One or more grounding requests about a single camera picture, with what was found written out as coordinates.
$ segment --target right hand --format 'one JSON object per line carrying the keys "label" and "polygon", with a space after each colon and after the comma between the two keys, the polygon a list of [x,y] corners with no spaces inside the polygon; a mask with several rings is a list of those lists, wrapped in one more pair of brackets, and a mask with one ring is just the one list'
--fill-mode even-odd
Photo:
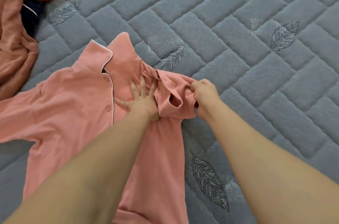
{"label": "right hand", "polygon": [[211,108],[220,102],[217,88],[207,79],[202,79],[191,84],[191,91],[194,92],[195,99],[199,104],[198,116],[206,119]]}

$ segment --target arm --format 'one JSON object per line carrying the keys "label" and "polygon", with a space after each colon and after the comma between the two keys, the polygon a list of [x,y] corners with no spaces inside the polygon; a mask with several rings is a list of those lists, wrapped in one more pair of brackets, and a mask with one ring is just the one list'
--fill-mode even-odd
{"label": "arm", "polygon": [[131,81],[135,100],[116,100],[129,114],[47,179],[5,224],[112,222],[146,128],[159,118],[157,83],[147,96],[145,80],[140,79],[141,96]]}
{"label": "arm", "polygon": [[339,223],[335,182],[248,125],[208,80],[194,82],[191,90],[258,223]]}

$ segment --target gray quilted mattress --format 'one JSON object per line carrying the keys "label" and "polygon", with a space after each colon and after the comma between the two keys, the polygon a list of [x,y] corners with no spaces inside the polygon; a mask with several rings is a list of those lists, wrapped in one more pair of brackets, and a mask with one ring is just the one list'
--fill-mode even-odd
{"label": "gray quilted mattress", "polygon": [[[52,0],[46,11],[23,91],[91,39],[107,46],[128,32],[146,63],[211,80],[252,127],[339,183],[339,0]],[[182,132],[190,223],[255,223],[207,124],[184,120]],[[0,222],[21,202],[30,146],[0,145]]]}

